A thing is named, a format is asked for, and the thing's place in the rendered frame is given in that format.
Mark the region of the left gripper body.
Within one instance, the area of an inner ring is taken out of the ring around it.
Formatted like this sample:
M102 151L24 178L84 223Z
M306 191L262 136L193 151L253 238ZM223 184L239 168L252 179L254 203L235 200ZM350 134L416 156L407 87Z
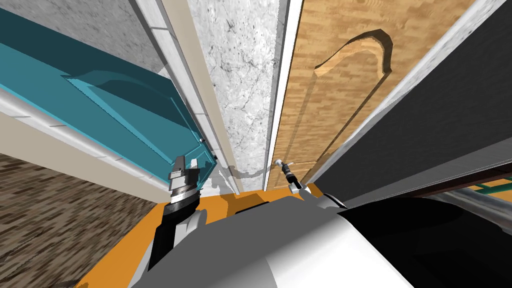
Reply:
M182 187L196 188L199 180L199 169L178 170L168 174L169 191L178 192Z

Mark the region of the teal panelled door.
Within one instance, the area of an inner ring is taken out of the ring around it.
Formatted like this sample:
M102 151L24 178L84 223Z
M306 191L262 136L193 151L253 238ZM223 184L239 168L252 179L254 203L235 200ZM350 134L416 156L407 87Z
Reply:
M165 183L176 158L216 161L173 82L0 8L0 88Z

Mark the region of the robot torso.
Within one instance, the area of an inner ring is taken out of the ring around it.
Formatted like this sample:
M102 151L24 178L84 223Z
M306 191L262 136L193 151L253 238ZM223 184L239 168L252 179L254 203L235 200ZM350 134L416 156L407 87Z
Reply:
M335 209L287 196L196 228L132 288L413 288Z

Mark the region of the light wooden panelled door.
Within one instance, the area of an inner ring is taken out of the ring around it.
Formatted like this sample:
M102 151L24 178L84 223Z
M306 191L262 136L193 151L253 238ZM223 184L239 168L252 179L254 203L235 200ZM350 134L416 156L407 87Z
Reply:
M303 0L273 158L302 183L475 0Z

